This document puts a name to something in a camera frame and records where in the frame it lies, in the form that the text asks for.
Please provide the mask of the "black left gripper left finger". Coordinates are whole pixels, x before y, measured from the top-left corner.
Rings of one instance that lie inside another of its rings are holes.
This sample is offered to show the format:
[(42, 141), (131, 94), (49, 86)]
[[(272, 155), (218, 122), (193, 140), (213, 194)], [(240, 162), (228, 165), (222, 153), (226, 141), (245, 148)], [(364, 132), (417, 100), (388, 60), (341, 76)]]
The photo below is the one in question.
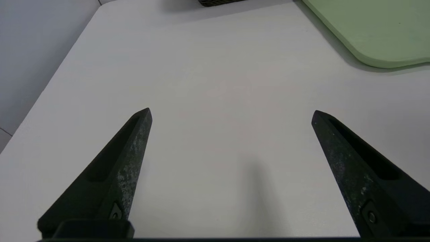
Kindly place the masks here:
[(131, 239), (128, 221), (152, 113), (138, 111), (37, 222), (42, 239)]

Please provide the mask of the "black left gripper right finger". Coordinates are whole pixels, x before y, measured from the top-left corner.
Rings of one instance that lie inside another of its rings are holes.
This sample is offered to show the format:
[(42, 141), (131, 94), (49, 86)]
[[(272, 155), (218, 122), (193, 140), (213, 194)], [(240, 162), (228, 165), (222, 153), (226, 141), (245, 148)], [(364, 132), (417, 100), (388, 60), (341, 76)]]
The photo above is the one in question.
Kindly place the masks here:
[(311, 124), (362, 238), (429, 238), (425, 187), (332, 115)]

